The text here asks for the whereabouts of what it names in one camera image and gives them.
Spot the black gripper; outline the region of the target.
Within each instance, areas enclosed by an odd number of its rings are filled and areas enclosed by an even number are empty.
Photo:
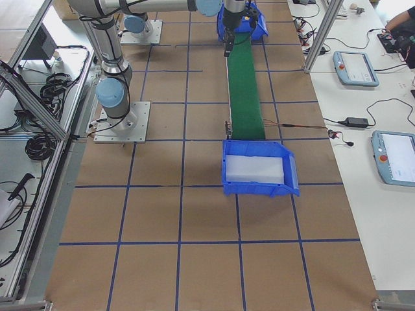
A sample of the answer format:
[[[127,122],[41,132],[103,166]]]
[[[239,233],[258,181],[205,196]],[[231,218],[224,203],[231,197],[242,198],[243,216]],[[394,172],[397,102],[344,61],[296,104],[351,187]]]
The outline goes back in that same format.
[[[235,29],[241,24],[243,12],[231,12],[227,8],[223,11],[222,24],[224,26],[224,57],[229,57],[233,50],[233,41],[228,40],[234,37]]]

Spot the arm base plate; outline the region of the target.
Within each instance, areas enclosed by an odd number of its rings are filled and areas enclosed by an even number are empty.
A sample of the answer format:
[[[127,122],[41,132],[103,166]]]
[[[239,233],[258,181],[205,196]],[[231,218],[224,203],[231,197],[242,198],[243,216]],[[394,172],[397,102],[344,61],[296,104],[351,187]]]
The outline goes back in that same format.
[[[150,102],[133,102],[129,114],[121,121],[107,117],[101,109],[100,118],[105,121],[97,124],[95,143],[144,143],[147,137]]]
[[[137,16],[125,17],[121,45],[159,45],[162,24],[158,19],[144,21]]]

